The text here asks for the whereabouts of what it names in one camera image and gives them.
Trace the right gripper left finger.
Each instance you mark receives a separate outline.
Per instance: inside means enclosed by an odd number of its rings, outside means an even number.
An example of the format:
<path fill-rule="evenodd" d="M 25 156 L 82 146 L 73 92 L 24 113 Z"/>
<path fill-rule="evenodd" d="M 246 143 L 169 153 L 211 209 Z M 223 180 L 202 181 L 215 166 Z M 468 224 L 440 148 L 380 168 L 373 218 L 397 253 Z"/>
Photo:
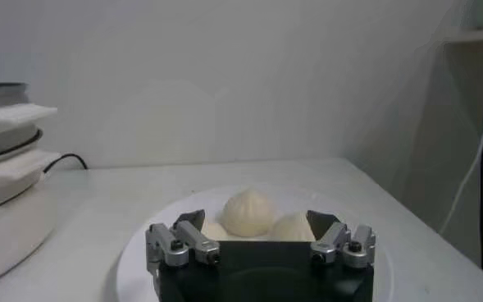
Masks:
<path fill-rule="evenodd" d="M 216 240 L 206 237 L 201 230 L 205 221 L 203 209 L 179 215 L 169 228 L 164 223 L 153 223 L 145 231 L 146 267 L 155 272 L 161 264 L 182 268 L 194 260 L 208 266 L 221 261 L 221 248 Z"/>

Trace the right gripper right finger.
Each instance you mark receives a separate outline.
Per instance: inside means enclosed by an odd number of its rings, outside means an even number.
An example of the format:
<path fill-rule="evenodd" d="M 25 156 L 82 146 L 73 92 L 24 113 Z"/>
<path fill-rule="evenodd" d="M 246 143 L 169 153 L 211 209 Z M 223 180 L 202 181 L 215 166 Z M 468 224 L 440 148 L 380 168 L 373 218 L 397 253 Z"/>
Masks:
<path fill-rule="evenodd" d="M 365 269 L 375 263 L 376 234 L 370 226 L 358 225 L 355 232 L 335 215 L 308 210 L 306 218 L 315 241 L 310 244 L 315 265 L 331 265 L 341 259 L 344 266 Z"/>

